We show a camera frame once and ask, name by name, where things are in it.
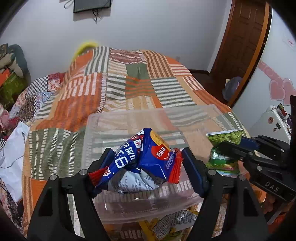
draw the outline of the snack bag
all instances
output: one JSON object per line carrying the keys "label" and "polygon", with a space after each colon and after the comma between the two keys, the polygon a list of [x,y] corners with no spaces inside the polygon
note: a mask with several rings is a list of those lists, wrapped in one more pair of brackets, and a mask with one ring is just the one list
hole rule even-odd
{"label": "snack bag", "polygon": [[242,139],[242,130],[229,130],[207,133],[206,136],[213,144],[211,149],[209,162],[206,164],[208,169],[217,170],[220,174],[239,174],[237,160],[220,153],[217,145],[222,141],[229,141],[239,144]]}
{"label": "snack bag", "polygon": [[151,128],[144,128],[122,144],[109,166],[89,173],[97,189],[131,193],[179,183],[181,151],[172,149]]}
{"label": "snack bag", "polygon": [[192,227],[197,219],[196,212],[184,209],[166,215],[154,226],[153,233],[157,240],[170,241],[176,236],[180,236],[186,228]]}

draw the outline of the green snack bag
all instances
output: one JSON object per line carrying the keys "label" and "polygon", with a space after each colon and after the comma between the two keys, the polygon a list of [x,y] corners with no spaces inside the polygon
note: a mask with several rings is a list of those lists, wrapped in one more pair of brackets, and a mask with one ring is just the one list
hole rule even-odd
{"label": "green snack bag", "polygon": [[229,141],[238,145],[242,139],[242,132],[243,130],[218,131],[209,132],[206,136],[213,146],[218,145],[222,141]]}
{"label": "green snack bag", "polygon": [[217,145],[222,141],[229,141],[238,145],[242,139],[242,133],[243,130],[229,130],[207,133],[207,138],[214,146],[211,149],[207,168],[238,174],[239,168],[237,160],[221,154],[219,148],[217,148]]}

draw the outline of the blue snack bag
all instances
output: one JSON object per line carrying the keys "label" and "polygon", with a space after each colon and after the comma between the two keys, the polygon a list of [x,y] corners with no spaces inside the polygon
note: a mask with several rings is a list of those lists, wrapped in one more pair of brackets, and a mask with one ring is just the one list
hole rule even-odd
{"label": "blue snack bag", "polygon": [[165,181],[178,183],[182,160],[178,149],[172,150],[151,128],[144,128],[116,150],[109,166],[89,176],[97,189],[152,190]]}

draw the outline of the red sticker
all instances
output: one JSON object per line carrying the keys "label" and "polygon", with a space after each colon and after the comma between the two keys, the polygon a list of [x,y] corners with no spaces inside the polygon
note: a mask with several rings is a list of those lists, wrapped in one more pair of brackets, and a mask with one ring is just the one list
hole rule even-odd
{"label": "red sticker", "polygon": [[273,121],[274,121],[274,119],[272,118],[272,116],[268,118],[268,124],[272,124]]}
{"label": "red sticker", "polygon": [[170,153],[167,148],[161,144],[160,146],[152,146],[151,153],[159,160],[167,160],[170,157]]}
{"label": "red sticker", "polygon": [[135,140],[137,138],[138,138],[138,136],[137,135],[134,135],[133,137],[131,137],[131,140]]}

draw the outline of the yellow cable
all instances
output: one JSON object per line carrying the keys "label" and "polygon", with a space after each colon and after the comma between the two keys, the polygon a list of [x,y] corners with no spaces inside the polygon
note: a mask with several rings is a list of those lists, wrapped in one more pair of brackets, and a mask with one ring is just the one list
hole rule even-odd
{"label": "yellow cable", "polygon": [[87,48],[96,48],[98,46],[99,46],[99,44],[96,42],[85,42],[85,43],[81,44],[79,46],[79,48],[76,50],[76,52],[72,58],[72,62],[77,58],[77,56],[82,54]]}

